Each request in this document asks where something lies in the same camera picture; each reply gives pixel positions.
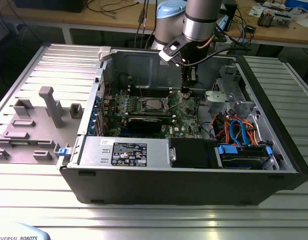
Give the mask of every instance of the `motherboard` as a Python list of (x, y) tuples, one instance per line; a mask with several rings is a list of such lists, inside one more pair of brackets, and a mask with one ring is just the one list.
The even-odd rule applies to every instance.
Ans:
[(196, 118), (198, 98), (191, 92), (128, 88), (110, 93), (99, 111), (106, 137), (202, 138)]

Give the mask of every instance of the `wooden table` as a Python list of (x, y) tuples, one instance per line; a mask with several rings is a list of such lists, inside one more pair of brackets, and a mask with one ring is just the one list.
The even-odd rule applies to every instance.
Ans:
[[(249, 15), (251, 8), (256, 6), (257, 3), (254, 0), (237, 0), (237, 2), (238, 9), (240, 10), (246, 23), (256, 27), (254, 39), (252, 40), (253, 43), (308, 48), (307, 27), (299, 25), (296, 22), (292, 22), (289, 27), (258, 26), (258, 18)], [(236, 23), (231, 25), (228, 34), (231, 37), (240, 37), (241, 32), (239, 31)]]
[[(117, 11), (117, 19), (94, 12), (88, 8), (81, 13), (42, 10), (30, 8), (17, 8), (13, 0), (9, 0), (16, 13), (29, 25), (39, 25), (48, 27), (58, 27), (63, 31), (66, 44), (73, 44), (70, 29), (87, 29), (97, 31), (136, 33), (138, 19), (143, 4), (137, 4)], [(95, 0), (90, 4), (90, 8), (100, 10), (100, 5), (117, 3), (117, 0)], [(122, 3), (105, 7), (106, 10), (118, 9), (134, 4), (133, 0), (124, 0)], [(7, 0), (0, 1), (0, 11), (5, 22), (21, 24), (7, 4)], [(145, 34), (150, 34), (154, 29), (155, 5), (148, 6), (148, 16), (145, 27)]]
[[(29, 25), (40, 25), (59, 27), (63, 31), (66, 44), (73, 44), (70, 29), (88, 29), (97, 31), (110, 32), (125, 32), (135, 33), (138, 27), (138, 18), (143, 7), (143, 4), (127, 7), (117, 11), (117, 19), (106, 16), (99, 12), (93, 12), (85, 8), (81, 13), (72, 13), (64, 11), (39, 10), (16, 8), (13, 1), (9, 0), (15, 9), (16, 13)], [(100, 4), (112, 4), (116, 0), (95, 0), (90, 7), (99, 10)], [(308, 28), (292, 22), (289, 28), (286, 27), (260, 27), (257, 24), (257, 17), (249, 16), (250, 8), (256, 5), (254, 0), (237, 0), (238, 8), (241, 11), (242, 17), (247, 24), (256, 27), (254, 39), (255, 44), (277, 45), (287, 47), (308, 48)], [(133, 0), (125, 0), (118, 5), (109, 6), (108, 10), (120, 8), (126, 5), (133, 4)], [(19, 24), (14, 13), (7, 5), (6, 0), (1, 0), (1, 14), (6, 22)], [(155, 5), (150, 4), (148, 7), (148, 19), (146, 22), (145, 33), (149, 34), (154, 29), (155, 21)], [(241, 33), (233, 23), (228, 34), (231, 37), (239, 38)]]

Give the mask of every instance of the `blue cable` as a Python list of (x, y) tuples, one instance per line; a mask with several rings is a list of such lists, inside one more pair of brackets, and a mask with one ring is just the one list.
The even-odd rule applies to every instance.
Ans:
[(234, 133), (233, 133), (233, 127), (236, 122), (238, 122), (240, 124), (240, 127), (242, 128), (242, 136), (243, 136), (244, 144), (250, 145), (251, 143), (250, 143), (248, 136), (246, 135), (246, 129), (245, 129), (244, 123), (241, 120), (235, 119), (230, 123), (230, 126), (229, 126), (230, 137), (233, 139), (234, 142), (237, 143), (239, 147), (242, 147), (242, 144), (235, 138)]
[(238, 24), (238, 25), (242, 28), (242, 36), (243, 36), (243, 39), (242, 39), (241, 44), (244, 46), (244, 40), (245, 40), (245, 29), (244, 29), (243, 25), (242, 25), (240, 22), (238, 22), (238, 21), (233, 21), (233, 22), (237, 23), (237, 24)]

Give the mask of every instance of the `power supply label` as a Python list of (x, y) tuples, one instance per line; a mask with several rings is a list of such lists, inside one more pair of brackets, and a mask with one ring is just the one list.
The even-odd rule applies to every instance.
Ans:
[(113, 166), (146, 167), (148, 149), (146, 143), (120, 143), (113, 144), (111, 164)]

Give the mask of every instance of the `gray plastic block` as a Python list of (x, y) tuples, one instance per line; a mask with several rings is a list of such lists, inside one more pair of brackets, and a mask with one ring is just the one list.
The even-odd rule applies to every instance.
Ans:
[(38, 142), (37, 145), (39, 145), (39, 147), (42, 149), (53, 149), (55, 147), (55, 143), (53, 140), (48, 142), (46, 141)]
[[(35, 126), (13, 126), (12, 123), (15, 120), (20, 120), (20, 117), (15, 114), (8, 126), (6, 132), (27, 132), (30, 136), (29, 139), (8, 139), (0, 137), (1, 149), (5, 149), (9, 153), (8, 160), (0, 159), (2, 164), (46, 164), (54, 165), (58, 161), (58, 156), (53, 152), (56, 143), (64, 148), (67, 144), (74, 146), (77, 139), (77, 132), (80, 126), (80, 119), (72, 119), (69, 111), (69, 107), (63, 108), (62, 120), (65, 125), (62, 128), (56, 128), (51, 118), (47, 117), (46, 106), (35, 106), (34, 109), (28, 109), (27, 112), (30, 117), (22, 118), (22, 120), (33, 120)], [(52, 160), (40, 160), (37, 161), (33, 157), (35, 150), (48, 150), (52, 156)]]
[(30, 135), (27, 132), (7, 131), (3, 137), (9, 139), (29, 139)]
[(35, 150), (33, 157), (38, 161), (39, 160), (52, 160), (53, 159), (49, 151), (41, 151), (41, 150)]
[(14, 120), (12, 122), (12, 125), (14, 127), (34, 127), (35, 121), (34, 120), (26, 120), (26, 119)]
[(9, 154), (5, 150), (0, 149), (0, 159), (7, 160), (8, 156), (9, 156)]
[(64, 122), (53, 98), (53, 92), (54, 90), (51, 86), (42, 86), (38, 92), (38, 95), (44, 99), (55, 127), (60, 129), (64, 126)]
[(29, 99), (18, 99), (13, 108), (16, 114), (22, 118), (29, 116), (27, 109), (33, 109), (33, 105)]
[(29, 99), (20, 98), (19, 101), (23, 104), (26, 109), (34, 109)]
[(13, 145), (9, 140), (0, 139), (0, 148), (13, 148)]
[(16, 114), (22, 118), (22, 117), (28, 117), (29, 114), (28, 114), (28, 111), (26, 110), (26, 108), (24, 106), (13, 106)]
[[(60, 102), (59, 100), (57, 100), (57, 101), (55, 101), (55, 104), (56, 104), (56, 108), (57, 108), (58, 111), (59, 111), (59, 114), (60, 114), (61, 116), (63, 116), (63, 114), (64, 114), (64, 109), (63, 109), (63, 107), (62, 107), (62, 105), (61, 105), (61, 102)], [(48, 109), (48, 108), (45, 108), (45, 110), (46, 110), (47, 115), (50, 117), (51, 115), (50, 115), (49, 109)]]
[(69, 107), (69, 113), (72, 119), (82, 119), (83, 109), (81, 104), (72, 103)]

